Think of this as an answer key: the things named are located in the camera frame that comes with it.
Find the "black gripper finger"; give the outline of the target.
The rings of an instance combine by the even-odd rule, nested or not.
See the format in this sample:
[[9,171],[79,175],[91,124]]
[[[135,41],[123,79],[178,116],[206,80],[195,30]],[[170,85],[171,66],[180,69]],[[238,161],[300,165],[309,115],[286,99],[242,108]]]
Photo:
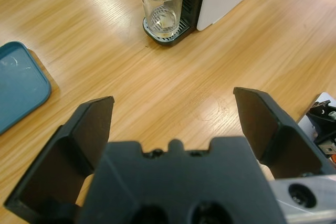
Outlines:
[[275,179],[328,174],[328,159],[268,93],[235,87],[233,94],[243,134]]
[[109,139],[114,98],[79,105],[33,160],[4,207],[29,223],[75,223],[85,179]]

